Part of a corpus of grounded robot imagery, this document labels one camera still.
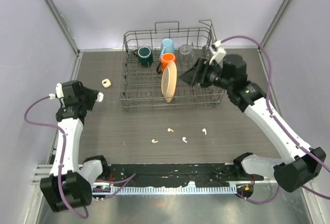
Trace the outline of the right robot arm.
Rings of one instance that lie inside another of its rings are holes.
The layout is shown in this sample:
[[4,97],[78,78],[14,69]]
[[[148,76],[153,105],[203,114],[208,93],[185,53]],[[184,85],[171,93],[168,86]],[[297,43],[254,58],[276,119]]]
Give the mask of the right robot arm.
[[301,139],[274,109],[265,92],[247,77],[243,58],[229,54],[221,63],[198,59],[179,79],[191,86],[226,90],[229,100],[260,127],[278,151],[279,159],[253,153],[239,156],[234,160],[235,178],[245,180],[251,174],[260,175],[275,179],[283,190],[292,193],[319,175],[326,153]]

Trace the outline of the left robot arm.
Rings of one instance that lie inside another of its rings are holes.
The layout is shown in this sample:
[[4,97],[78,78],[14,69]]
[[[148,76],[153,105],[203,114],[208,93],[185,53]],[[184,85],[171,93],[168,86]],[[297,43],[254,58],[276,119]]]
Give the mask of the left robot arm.
[[58,83],[56,98],[61,106],[56,112],[58,141],[53,166],[40,189],[53,212],[87,207],[92,201],[92,184],[105,182],[110,175],[104,156],[92,156],[78,164],[78,152],[85,117],[104,95],[85,87],[78,80]]

